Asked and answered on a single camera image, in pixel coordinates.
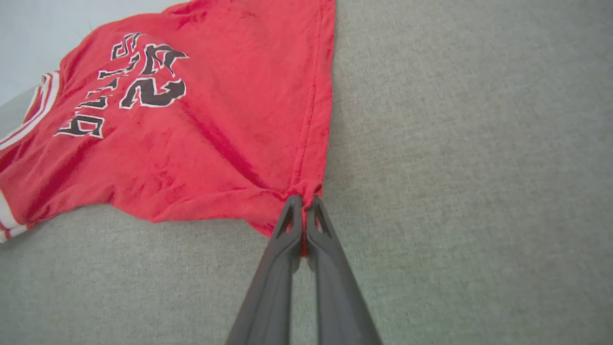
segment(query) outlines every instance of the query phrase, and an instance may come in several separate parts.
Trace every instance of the red and white striped trim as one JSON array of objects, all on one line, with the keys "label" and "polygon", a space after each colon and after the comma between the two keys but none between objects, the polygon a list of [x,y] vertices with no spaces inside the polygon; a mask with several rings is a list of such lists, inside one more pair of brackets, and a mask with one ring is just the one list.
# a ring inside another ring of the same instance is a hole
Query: red and white striped trim
[{"label": "red and white striped trim", "polygon": [[28,227],[23,224],[19,224],[15,217],[13,216],[13,212],[11,212],[8,202],[0,191],[0,225],[2,228],[6,230],[0,230],[0,243],[5,243],[11,238],[20,235],[26,230]]},{"label": "red and white striped trim", "polygon": [[[39,110],[29,120],[25,121],[21,126],[4,137],[4,139],[0,140],[0,150],[23,139],[23,137],[30,133],[47,113],[49,113],[59,92],[59,74],[57,72],[43,74],[43,81],[41,86],[35,91],[30,108],[34,105],[34,100],[38,98],[37,96],[40,90],[42,90],[42,96],[40,98]],[[26,111],[26,117],[28,116],[30,108]]]}]

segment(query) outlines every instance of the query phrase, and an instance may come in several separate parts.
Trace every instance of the red shirt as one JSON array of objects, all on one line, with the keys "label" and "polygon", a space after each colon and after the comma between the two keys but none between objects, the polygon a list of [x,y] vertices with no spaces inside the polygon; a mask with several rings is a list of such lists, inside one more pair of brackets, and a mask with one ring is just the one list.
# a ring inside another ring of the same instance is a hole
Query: red shirt
[{"label": "red shirt", "polygon": [[333,0],[196,0],[95,29],[0,141],[0,242],[102,203],[270,235],[321,193],[333,23]]}]

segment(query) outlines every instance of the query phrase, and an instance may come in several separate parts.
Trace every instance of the clothing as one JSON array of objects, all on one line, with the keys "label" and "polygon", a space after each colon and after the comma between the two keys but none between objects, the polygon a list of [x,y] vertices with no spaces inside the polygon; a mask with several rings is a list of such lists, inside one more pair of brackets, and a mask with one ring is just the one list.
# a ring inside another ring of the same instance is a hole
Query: clothing
[{"label": "clothing", "polygon": [[0,141],[0,242],[101,203],[270,235],[321,194],[333,22],[331,0],[196,0],[95,29]]}]

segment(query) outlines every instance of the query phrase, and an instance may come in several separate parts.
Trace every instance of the white background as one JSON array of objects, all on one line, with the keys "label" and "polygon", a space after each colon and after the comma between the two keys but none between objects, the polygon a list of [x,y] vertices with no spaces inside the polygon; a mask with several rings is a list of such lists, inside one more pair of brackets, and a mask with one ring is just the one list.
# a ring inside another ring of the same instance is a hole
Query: white background
[{"label": "white background", "polygon": [[0,0],[0,106],[59,68],[92,29],[181,0]]}]

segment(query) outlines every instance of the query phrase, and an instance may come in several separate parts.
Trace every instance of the t-shirt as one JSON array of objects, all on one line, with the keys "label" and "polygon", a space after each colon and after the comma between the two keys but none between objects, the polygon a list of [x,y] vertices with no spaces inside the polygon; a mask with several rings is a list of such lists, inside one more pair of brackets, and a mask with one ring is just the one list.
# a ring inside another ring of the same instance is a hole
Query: t-shirt
[{"label": "t-shirt", "polygon": [[333,0],[195,0],[95,29],[0,141],[0,242],[105,203],[270,235],[321,194],[333,24]]}]

